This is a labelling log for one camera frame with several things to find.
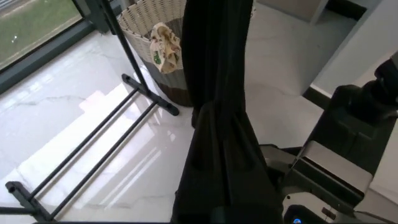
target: green lawn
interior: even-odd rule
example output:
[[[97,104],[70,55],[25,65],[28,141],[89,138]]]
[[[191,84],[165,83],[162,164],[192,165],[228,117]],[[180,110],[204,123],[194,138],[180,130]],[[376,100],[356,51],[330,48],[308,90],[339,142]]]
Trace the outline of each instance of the green lawn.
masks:
[[[31,0],[0,17],[0,69],[70,26],[78,15],[71,0]]]

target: black hanging garment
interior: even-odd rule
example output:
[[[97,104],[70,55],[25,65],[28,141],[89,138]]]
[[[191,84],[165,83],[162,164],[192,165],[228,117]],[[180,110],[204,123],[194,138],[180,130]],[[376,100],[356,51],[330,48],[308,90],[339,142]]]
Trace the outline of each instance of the black hanging garment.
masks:
[[[187,1],[182,60],[197,120],[174,223],[282,223],[282,200],[244,106],[251,8],[252,0]]]

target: tile floor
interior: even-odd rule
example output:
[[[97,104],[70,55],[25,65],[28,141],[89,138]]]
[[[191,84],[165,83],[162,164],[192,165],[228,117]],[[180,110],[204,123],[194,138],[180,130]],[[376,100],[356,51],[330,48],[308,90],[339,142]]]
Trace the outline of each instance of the tile floor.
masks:
[[[265,6],[257,8],[248,39],[246,94],[260,143],[299,146],[317,122],[322,110],[297,95],[311,82],[307,75],[315,68],[310,64],[319,67],[342,40],[342,30],[346,35],[352,26],[351,21],[334,14],[326,17],[330,20],[311,28]],[[312,72],[291,73],[299,59],[313,54],[314,49],[319,49],[314,59],[305,62]],[[142,63],[140,66],[156,91]],[[3,94],[0,186],[17,180],[33,190],[131,91],[122,83],[122,73],[132,75],[134,71],[117,38],[95,32]],[[306,80],[295,84],[302,78]],[[138,96],[125,106],[106,131],[83,149],[79,160],[39,194],[42,205],[53,211],[148,105],[145,97]],[[169,221],[193,134],[191,109],[180,107],[180,112],[173,117],[160,108],[152,110],[56,219]],[[19,206],[4,187],[0,188],[0,206]],[[0,223],[33,222],[31,217],[0,216]]]

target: black window frame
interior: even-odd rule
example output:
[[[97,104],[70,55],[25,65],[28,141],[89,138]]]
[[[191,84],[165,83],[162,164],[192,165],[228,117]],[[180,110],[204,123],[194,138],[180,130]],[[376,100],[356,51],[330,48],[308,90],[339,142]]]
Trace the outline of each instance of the black window frame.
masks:
[[[109,31],[109,25],[98,1],[71,0],[75,4],[82,18],[55,35],[43,44],[31,50],[21,58],[0,70],[0,95],[29,75],[43,67],[56,56],[76,44],[82,38],[95,30],[101,33]],[[121,13],[119,1],[111,1],[115,15]]]

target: black metal rack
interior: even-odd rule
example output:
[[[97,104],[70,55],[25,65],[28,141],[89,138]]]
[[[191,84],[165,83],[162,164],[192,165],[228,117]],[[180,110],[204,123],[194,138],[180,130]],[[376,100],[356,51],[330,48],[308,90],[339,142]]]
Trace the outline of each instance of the black metal rack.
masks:
[[[136,71],[137,77],[140,81],[138,83],[133,78],[126,74],[122,74],[123,82],[133,87],[133,91],[128,94],[115,109],[86,137],[84,140],[67,156],[51,173],[37,186],[31,193],[20,183],[11,181],[6,184],[8,192],[20,202],[22,208],[16,207],[0,207],[0,215],[32,215],[38,222],[55,222],[55,217],[67,205],[67,203],[78,193],[78,191],[89,181],[101,165],[113,154],[113,152],[121,145],[121,143],[137,128],[138,124],[149,114],[155,105],[168,111],[170,114],[177,116],[179,114],[178,108],[167,102],[160,96],[149,90],[147,83],[142,76],[141,70],[137,64],[136,59],[129,47],[128,42],[118,24],[116,16],[114,15],[111,5],[108,0],[101,0],[100,6],[109,22],[109,26],[114,34],[117,35],[119,41],[132,65]],[[135,95],[137,92],[145,95],[152,101],[150,106],[137,118],[131,127],[119,138],[119,140],[109,149],[109,151],[98,161],[98,163],[86,174],[86,176],[79,182],[79,184],[65,197],[65,199],[58,205],[52,213],[46,211],[41,206],[40,202],[35,196],[90,142],[90,140],[107,124],[111,118]]]

